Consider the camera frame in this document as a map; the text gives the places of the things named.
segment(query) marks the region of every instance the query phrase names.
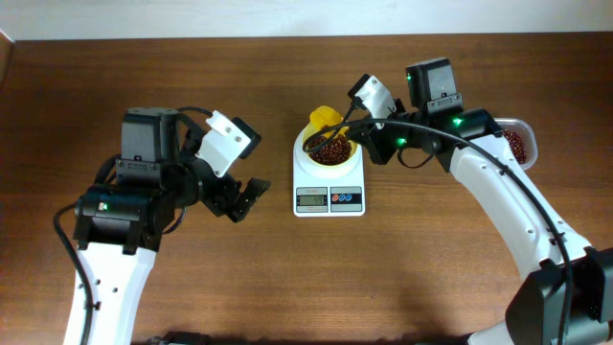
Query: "white container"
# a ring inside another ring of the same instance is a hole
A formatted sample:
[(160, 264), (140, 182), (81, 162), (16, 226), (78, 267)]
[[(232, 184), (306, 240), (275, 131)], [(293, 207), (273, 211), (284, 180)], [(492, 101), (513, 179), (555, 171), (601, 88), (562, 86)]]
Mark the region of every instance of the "white container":
[(512, 130), (521, 135), (521, 141), (526, 149), (526, 163), (519, 166), (523, 170), (531, 168), (536, 163), (536, 158), (538, 158), (538, 147), (536, 146), (536, 138), (530, 125), (518, 119), (496, 118), (494, 120), (502, 129)]

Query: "kitchen scale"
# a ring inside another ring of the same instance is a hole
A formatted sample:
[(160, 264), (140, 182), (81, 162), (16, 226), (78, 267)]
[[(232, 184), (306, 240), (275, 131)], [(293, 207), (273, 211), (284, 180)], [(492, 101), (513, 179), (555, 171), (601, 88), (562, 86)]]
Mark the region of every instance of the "kitchen scale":
[(335, 166), (312, 160), (303, 143), (317, 130), (309, 124), (294, 143), (294, 199), (297, 217), (356, 217), (364, 215), (362, 147), (354, 142), (350, 158)]

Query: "wooden table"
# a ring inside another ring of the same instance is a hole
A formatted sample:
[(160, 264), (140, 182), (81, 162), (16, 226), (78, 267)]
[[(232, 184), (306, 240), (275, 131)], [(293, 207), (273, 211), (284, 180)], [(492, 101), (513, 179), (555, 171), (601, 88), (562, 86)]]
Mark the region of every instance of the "wooden table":
[[(241, 117), (263, 140), (232, 174), (273, 181), (244, 222), (197, 205), (164, 237), (135, 341), (166, 331), (394, 339), (502, 320), (520, 286), (514, 262), (438, 163), (366, 163), (362, 218), (296, 218), (290, 208), (291, 150), (309, 112), (345, 111), (363, 73), (409, 104), (404, 67), (441, 56), (465, 107), (530, 123), (539, 148), (530, 178), (597, 248), (613, 246), (613, 34), (23, 41), (0, 93), (0, 343), (63, 339), (74, 268), (52, 214), (120, 151), (132, 106)], [(73, 218), (64, 224), (72, 234)]]

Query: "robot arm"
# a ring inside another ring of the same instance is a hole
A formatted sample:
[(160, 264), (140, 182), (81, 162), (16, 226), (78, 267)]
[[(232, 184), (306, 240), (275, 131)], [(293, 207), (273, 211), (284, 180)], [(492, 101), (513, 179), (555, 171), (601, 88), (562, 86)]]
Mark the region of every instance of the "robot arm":
[[(566, 344), (599, 344), (608, 340), (609, 323), (613, 320), (613, 250), (596, 251), (556, 213), (523, 173), (502, 129), (487, 111), (464, 111), (448, 59), (409, 66), (406, 72), (411, 103), (418, 111), (407, 113), (401, 101), (395, 100), (395, 109), (389, 105), (385, 109), (391, 113), (386, 124), (398, 126), (380, 127), (374, 125), (381, 122), (377, 119), (380, 115), (375, 114), (386, 112), (368, 108), (374, 114), (371, 119), (346, 124), (350, 127), (346, 135), (360, 143), (371, 160), (380, 165), (387, 164), (397, 150), (422, 149), (436, 156), (443, 168), (466, 186), (484, 208), (509, 247), (523, 281), (507, 309), (505, 322), (474, 333), (459, 344), (557, 343), (567, 288), (565, 262), (543, 214), (518, 182), (511, 179), (509, 172), (513, 172), (552, 219), (570, 257), (574, 288), (566, 322)], [(365, 77), (352, 89), (350, 97), (359, 97), (362, 101), (389, 97), (380, 81), (374, 89), (366, 87), (363, 80)], [(435, 135), (427, 129), (451, 134), (455, 139)], [(458, 138), (503, 162), (505, 170)]]
[[(214, 215), (239, 222), (270, 186), (252, 178), (240, 191), (241, 183), (227, 171), (236, 159), (247, 158), (261, 137), (239, 118), (229, 120), (217, 111), (210, 115), (206, 132), (173, 109), (132, 108), (125, 114), (122, 155), (111, 160), (117, 184), (106, 179), (112, 165), (103, 165), (75, 208), (77, 255), (93, 303), (87, 305), (87, 286), (77, 274), (65, 345), (130, 343), (162, 235), (182, 219), (164, 231), (175, 209), (201, 201)], [(189, 128), (182, 149), (180, 122)]]
[[(488, 135), (472, 142), (506, 162), (530, 188), (563, 234), (571, 260), (584, 257), (584, 248), (591, 247), (590, 242), (577, 234), (537, 190), (515, 161), (507, 140)], [(450, 172), (475, 196), (488, 214), (511, 251), (522, 281), (531, 272), (541, 269), (540, 264), (545, 260), (551, 260), (555, 265), (563, 263), (552, 233), (534, 205), (507, 175), (500, 173), (483, 155), (471, 148), (455, 148)]]

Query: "beans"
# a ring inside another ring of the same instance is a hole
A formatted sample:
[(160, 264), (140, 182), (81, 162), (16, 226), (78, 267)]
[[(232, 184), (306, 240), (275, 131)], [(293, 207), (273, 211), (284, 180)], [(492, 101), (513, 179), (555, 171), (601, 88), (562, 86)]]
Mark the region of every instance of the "beans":
[[(314, 148), (325, 140), (324, 136), (320, 136), (310, 143), (308, 147)], [(352, 154), (352, 144), (350, 144), (345, 135), (339, 134), (332, 139), (331, 143), (316, 152), (309, 153), (308, 156), (319, 164), (333, 166), (347, 161), (350, 154)]]
[(511, 147), (511, 151), (515, 156), (515, 160), (519, 164), (526, 163), (526, 148), (524, 147), (524, 143), (521, 139), (521, 135), (512, 130), (504, 129), (503, 133), (505, 138), (509, 141), (509, 147)]

